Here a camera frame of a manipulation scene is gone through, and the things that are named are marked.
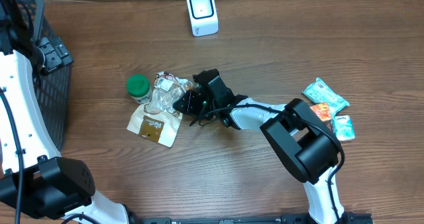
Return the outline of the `brown clear snack bag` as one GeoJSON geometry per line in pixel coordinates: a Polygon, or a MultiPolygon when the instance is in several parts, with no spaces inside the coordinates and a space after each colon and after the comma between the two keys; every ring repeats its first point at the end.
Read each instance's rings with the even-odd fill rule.
{"type": "Polygon", "coordinates": [[[193,87],[193,83],[162,71],[156,74],[154,83],[150,85],[151,102],[138,104],[127,130],[170,148],[183,117],[183,113],[176,111],[172,105],[193,87]]]}

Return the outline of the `green round lid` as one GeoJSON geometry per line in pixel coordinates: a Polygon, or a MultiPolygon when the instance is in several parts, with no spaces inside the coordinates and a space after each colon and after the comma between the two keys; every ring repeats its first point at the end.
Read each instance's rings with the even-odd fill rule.
{"type": "Polygon", "coordinates": [[[138,104],[149,103],[152,100],[152,87],[148,78],[141,74],[131,76],[127,80],[126,89],[128,94],[138,104]]]}

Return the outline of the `teal tissue pack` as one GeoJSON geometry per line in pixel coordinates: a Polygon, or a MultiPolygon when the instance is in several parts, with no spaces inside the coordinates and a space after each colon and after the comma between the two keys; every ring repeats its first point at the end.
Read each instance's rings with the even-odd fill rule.
{"type": "Polygon", "coordinates": [[[345,98],[335,93],[321,78],[316,78],[315,82],[309,84],[302,93],[314,103],[327,103],[333,117],[350,105],[345,98]]]}

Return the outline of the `small orange box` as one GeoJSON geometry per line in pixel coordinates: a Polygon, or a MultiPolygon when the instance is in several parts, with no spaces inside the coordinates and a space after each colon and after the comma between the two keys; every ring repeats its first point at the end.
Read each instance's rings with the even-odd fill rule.
{"type": "Polygon", "coordinates": [[[326,102],[312,105],[310,108],[322,122],[330,121],[333,118],[330,112],[330,107],[326,102]]]}

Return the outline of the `small teal white pack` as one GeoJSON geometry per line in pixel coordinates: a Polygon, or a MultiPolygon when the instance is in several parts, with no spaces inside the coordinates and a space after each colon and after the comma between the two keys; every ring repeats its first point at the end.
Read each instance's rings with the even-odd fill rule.
{"type": "Polygon", "coordinates": [[[333,117],[331,126],[333,132],[340,141],[350,141],[355,139],[354,128],[349,115],[333,117]]]}

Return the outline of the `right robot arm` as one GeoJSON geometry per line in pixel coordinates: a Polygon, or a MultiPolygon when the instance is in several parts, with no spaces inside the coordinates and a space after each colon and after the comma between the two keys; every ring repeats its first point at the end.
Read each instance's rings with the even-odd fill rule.
{"type": "Polygon", "coordinates": [[[345,153],[336,135],[304,100],[287,104],[260,103],[247,95],[235,95],[218,70],[193,75],[195,88],[174,102],[173,108],[193,117],[193,123],[217,119],[236,130],[261,132],[286,170],[303,184],[312,223],[344,223],[336,173],[345,153]]]}

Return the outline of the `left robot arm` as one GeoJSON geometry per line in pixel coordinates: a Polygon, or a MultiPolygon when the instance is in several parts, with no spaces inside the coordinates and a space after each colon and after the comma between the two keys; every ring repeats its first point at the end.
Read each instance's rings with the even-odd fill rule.
{"type": "Polygon", "coordinates": [[[60,40],[41,37],[43,0],[1,0],[1,201],[15,222],[138,223],[130,209],[105,197],[81,160],[64,158],[41,111],[50,91],[42,82],[72,58],[60,40]]]}

